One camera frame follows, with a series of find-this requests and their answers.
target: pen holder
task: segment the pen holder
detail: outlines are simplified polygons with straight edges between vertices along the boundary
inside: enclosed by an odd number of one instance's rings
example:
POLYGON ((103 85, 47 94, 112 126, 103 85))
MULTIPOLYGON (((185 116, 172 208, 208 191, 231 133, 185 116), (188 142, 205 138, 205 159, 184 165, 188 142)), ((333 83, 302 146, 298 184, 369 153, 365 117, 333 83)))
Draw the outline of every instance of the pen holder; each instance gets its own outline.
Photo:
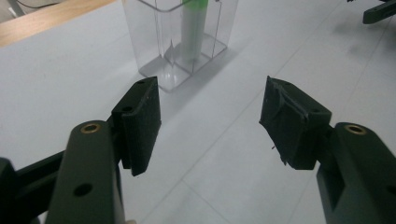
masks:
POLYGON ((227 49, 238 0, 123 0, 139 73, 171 91, 227 49))

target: white tabletop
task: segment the white tabletop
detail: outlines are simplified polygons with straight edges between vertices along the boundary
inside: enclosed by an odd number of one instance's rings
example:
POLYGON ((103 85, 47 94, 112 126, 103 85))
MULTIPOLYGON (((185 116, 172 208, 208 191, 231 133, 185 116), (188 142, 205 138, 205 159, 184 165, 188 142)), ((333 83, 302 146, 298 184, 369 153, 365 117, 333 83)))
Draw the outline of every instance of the white tabletop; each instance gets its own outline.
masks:
MULTIPOLYGON (((363 25, 380 3, 240 1, 226 54, 173 93, 145 174, 122 171, 137 223, 325 223, 316 171, 284 166, 259 124, 267 76, 374 130, 396 153, 395 22, 363 25)), ((122 3, 0 49, 0 156, 20 169, 107 119, 137 80, 122 3)))

